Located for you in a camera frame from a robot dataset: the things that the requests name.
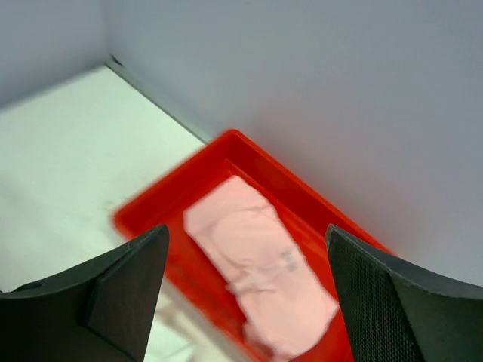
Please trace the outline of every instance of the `white floor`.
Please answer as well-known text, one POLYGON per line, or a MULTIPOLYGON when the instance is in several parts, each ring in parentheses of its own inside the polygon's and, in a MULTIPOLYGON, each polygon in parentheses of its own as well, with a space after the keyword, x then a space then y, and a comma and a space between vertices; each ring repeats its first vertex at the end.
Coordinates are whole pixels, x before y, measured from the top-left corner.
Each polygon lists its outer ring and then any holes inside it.
MULTIPOLYGON (((120 245, 112 212, 201 146, 107 68, 1 110, 0 290, 120 245)), ((193 353, 229 360, 160 295, 146 361, 193 353)))

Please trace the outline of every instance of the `red plastic tray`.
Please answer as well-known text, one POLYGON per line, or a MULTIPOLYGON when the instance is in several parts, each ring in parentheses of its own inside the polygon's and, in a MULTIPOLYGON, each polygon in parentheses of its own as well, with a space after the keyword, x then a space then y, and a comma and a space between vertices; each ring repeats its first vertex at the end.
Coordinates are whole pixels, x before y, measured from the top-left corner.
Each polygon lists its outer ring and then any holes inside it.
MULTIPOLYGON (((223 133, 123 206, 114 215, 114 223, 126 238, 159 223, 168 225, 171 242, 165 277, 252 360, 266 361, 271 357, 268 351, 244 342, 245 316, 226 289, 226 282, 183 230, 183 211, 231 175, 241 176, 274 205, 307 262, 334 298, 337 294, 324 240, 329 224, 385 248, 237 130, 223 133)), ((353 360, 340 311, 322 340, 296 359, 316 360, 353 360)))

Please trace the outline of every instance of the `pink fabric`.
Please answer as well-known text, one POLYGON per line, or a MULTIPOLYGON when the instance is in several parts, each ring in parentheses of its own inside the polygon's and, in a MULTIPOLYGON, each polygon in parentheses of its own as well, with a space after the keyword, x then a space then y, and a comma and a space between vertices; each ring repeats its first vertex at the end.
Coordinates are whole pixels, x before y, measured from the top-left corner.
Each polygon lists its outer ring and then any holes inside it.
POLYGON ((184 222, 236 295, 248 339, 270 347, 278 360, 320 340, 338 305, 257 190, 233 176, 192 205, 184 222))

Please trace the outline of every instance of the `white wall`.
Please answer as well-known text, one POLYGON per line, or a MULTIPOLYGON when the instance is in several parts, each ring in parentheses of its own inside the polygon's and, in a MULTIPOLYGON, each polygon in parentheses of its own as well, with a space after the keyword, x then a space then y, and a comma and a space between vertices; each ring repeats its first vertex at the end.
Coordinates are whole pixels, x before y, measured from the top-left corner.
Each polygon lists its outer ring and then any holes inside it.
POLYGON ((0 107, 107 56, 100 0, 0 1, 0 107))
POLYGON ((168 111, 238 127, 399 255, 483 285, 483 5, 104 0, 168 111))

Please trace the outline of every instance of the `pink cloth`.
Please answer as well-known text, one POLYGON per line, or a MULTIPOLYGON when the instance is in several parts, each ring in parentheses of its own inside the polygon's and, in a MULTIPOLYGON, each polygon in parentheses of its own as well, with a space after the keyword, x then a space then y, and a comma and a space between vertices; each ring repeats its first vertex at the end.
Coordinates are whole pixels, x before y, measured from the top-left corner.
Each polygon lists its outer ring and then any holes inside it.
POLYGON ((257 190, 232 176, 192 205, 184 223, 236 295, 249 339, 278 360, 320 340, 338 305, 257 190))

